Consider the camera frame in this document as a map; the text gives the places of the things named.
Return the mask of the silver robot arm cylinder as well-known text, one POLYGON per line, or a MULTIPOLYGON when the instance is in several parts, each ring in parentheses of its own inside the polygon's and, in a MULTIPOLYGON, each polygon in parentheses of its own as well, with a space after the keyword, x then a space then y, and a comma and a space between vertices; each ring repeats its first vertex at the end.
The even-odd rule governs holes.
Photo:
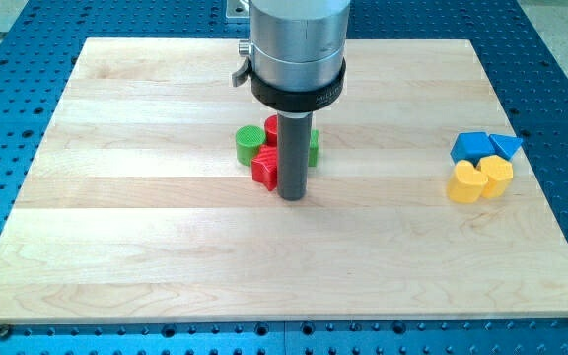
POLYGON ((251 0, 233 85, 250 80, 255 98, 287 117, 329 106, 343 87, 349 10, 349 0, 251 0))

